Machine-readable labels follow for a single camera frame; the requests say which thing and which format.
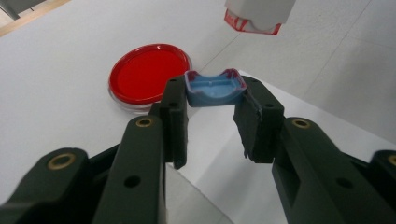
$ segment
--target black plastic part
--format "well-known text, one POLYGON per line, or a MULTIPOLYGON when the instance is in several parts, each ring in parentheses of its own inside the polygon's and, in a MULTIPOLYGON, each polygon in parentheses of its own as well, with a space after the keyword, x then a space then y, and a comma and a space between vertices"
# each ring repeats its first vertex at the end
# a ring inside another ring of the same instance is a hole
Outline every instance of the black plastic part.
POLYGON ((78 207, 71 206, 89 186, 88 166, 87 154, 77 148, 58 149, 42 157, 0 207, 0 223, 73 223, 76 218, 88 222, 78 207), (69 156, 51 161, 60 155, 69 156))
POLYGON ((90 170, 93 176, 107 175, 111 165, 113 164, 114 158, 116 157, 117 151, 120 144, 105 150, 98 155, 90 158, 90 170))
POLYGON ((368 165, 367 174, 367 179, 396 211, 396 151, 377 151, 368 165))
POLYGON ((285 119, 273 175, 289 223, 395 223, 396 213, 317 124, 285 119))
POLYGON ((150 115, 163 121, 165 161, 180 169, 187 161, 187 101, 184 76, 170 79, 160 104, 154 104, 150 115))
POLYGON ((132 119, 108 174, 93 223, 165 223, 163 123, 132 119))
POLYGON ((256 163, 272 163, 285 108, 259 80, 243 79, 247 91, 242 102, 235 105, 233 120, 241 135, 245 156, 256 163))

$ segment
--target white container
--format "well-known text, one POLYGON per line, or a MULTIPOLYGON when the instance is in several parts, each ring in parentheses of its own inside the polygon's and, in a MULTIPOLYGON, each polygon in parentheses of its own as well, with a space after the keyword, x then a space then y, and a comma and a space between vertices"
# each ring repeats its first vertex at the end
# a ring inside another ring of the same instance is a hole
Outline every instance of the white container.
POLYGON ((295 0, 227 0, 224 20, 235 30, 276 35, 286 23, 295 0))

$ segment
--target brass screw insert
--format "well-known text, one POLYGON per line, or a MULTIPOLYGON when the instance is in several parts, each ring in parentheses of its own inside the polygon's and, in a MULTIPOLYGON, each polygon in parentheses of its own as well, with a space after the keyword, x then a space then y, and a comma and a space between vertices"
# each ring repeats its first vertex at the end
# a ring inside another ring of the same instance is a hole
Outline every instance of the brass screw insert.
POLYGON ((302 129, 309 129, 311 127, 311 124, 304 119, 294 119, 292 123, 294 126, 302 129))
POLYGON ((67 152, 52 158, 49 161, 48 167, 50 170, 61 170, 72 164, 75 160, 76 155, 67 152))
POLYGON ((152 120, 152 119, 143 118, 143 119, 138 120, 138 121, 136 122, 136 125, 137 125, 138 127, 141 127, 141 128, 147 128, 147 127, 151 126, 151 124, 152 124, 153 122, 154 122, 154 120, 152 120))
POLYGON ((396 155, 390 155, 390 156, 388 157, 388 161, 389 161, 392 165, 396 166, 396 155))

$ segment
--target red petri dish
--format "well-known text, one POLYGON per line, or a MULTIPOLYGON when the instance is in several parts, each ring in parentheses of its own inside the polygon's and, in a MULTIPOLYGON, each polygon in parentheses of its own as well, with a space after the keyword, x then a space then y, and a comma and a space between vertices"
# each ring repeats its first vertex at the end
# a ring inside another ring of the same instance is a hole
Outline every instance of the red petri dish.
POLYGON ((152 44, 134 49, 114 65, 108 81, 112 97, 132 110, 161 101, 168 79, 190 70, 187 54, 175 46, 152 44))

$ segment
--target blue plastic container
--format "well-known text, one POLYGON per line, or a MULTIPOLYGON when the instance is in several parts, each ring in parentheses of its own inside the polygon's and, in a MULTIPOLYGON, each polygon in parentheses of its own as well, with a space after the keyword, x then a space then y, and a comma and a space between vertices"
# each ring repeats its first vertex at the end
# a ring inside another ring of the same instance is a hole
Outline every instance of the blue plastic container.
POLYGON ((247 89, 247 84, 235 69, 226 69, 214 77, 202 76, 196 71, 187 71, 184 76, 191 107, 235 105, 242 100, 247 89))

